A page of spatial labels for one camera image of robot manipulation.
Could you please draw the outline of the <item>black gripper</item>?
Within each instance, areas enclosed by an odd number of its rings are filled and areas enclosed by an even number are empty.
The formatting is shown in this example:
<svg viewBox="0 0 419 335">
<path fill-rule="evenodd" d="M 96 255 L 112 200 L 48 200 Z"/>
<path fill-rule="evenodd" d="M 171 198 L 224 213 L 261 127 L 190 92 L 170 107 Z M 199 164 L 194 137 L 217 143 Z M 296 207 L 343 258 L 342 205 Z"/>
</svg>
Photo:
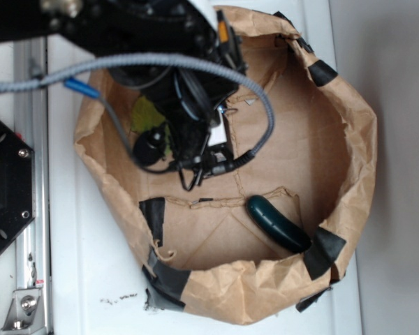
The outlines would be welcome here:
<svg viewBox="0 0 419 335">
<path fill-rule="evenodd" d="M 157 161 L 214 159 L 210 135 L 237 83 L 199 70 L 202 60 L 244 73 L 240 42 L 221 10 L 193 1 L 0 1 L 0 42 L 60 35 L 109 59 L 116 82 L 140 91 L 166 118 L 132 153 Z"/>
</svg>

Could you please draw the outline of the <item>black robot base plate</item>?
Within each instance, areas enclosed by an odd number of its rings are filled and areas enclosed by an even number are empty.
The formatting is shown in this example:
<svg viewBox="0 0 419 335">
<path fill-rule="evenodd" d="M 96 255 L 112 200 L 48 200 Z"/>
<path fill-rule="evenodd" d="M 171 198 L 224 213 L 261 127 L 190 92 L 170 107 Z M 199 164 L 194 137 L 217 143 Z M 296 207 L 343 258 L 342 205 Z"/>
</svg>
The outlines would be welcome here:
<svg viewBox="0 0 419 335">
<path fill-rule="evenodd" d="M 34 219 L 33 153 L 0 120 L 0 255 Z"/>
</svg>

